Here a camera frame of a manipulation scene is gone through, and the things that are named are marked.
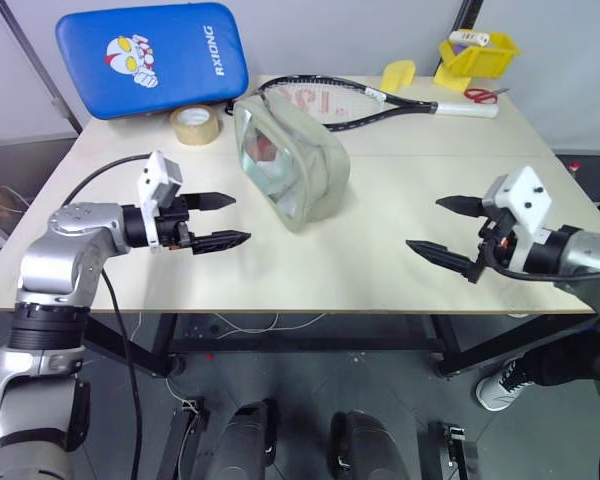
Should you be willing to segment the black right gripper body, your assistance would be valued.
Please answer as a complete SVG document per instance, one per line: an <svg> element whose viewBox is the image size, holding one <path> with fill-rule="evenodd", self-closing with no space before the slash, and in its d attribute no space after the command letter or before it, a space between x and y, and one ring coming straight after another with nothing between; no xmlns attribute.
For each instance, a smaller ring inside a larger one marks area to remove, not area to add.
<svg viewBox="0 0 600 480"><path fill-rule="evenodd" d="M479 263L490 267L493 264L503 268L509 267L517 246L517 237L513 231L516 224L517 221L509 209L497 208L487 214L487 220L478 233L481 239Z"/></svg>

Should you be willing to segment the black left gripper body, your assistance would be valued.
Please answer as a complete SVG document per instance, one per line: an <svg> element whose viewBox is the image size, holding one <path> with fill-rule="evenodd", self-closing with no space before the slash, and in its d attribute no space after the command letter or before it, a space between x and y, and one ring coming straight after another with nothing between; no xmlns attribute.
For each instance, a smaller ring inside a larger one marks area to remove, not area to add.
<svg viewBox="0 0 600 480"><path fill-rule="evenodd" d="M196 207L195 195L176 196L168 207L160 207L155 218L158 241L162 247L182 249L193 247L193 234L189 231L189 211Z"/></svg>

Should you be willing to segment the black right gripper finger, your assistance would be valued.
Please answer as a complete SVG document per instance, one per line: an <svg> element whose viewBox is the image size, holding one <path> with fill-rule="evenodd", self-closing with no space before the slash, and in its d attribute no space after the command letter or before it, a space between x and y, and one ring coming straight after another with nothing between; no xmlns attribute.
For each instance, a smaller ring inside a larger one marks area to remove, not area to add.
<svg viewBox="0 0 600 480"><path fill-rule="evenodd" d="M476 283L483 273L481 263L451 252L443 245L423 240L406 240L405 243L430 263L458 273L471 283Z"/></svg>
<svg viewBox="0 0 600 480"><path fill-rule="evenodd" d="M437 199L436 204L459 215L473 218L487 216L483 201L478 197L453 195Z"/></svg>

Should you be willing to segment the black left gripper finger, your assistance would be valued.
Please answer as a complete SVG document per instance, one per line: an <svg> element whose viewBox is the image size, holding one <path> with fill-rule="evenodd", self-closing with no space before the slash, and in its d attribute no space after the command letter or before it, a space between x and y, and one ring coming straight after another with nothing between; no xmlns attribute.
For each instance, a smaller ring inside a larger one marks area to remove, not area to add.
<svg viewBox="0 0 600 480"><path fill-rule="evenodd" d="M223 230L203 236L190 234L190 238L193 254L201 255L235 248L249 240L251 234L236 230Z"/></svg>
<svg viewBox="0 0 600 480"><path fill-rule="evenodd" d="M186 195L188 210L211 211L232 205L236 200L220 192L202 192Z"/></svg>

